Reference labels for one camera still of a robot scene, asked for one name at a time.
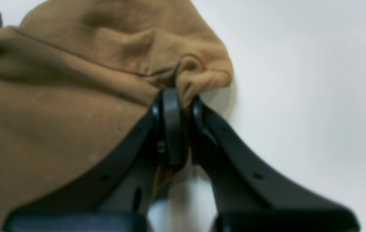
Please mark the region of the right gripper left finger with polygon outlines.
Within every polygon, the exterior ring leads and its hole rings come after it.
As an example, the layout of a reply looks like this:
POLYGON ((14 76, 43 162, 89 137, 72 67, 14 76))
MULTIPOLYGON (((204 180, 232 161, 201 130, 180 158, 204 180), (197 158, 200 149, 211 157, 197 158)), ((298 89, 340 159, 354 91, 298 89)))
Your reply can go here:
POLYGON ((146 232, 159 167, 186 161, 177 89, 161 91, 109 155, 62 188, 14 210, 5 232, 146 232))

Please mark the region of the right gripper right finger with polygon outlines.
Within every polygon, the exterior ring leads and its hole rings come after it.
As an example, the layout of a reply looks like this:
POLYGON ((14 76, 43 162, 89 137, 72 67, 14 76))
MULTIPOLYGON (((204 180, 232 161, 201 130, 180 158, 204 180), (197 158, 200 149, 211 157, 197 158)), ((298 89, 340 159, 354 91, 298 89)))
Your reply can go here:
POLYGON ((209 176, 213 232, 358 232, 347 207, 296 184, 260 159, 200 97, 190 128, 195 164, 209 176))

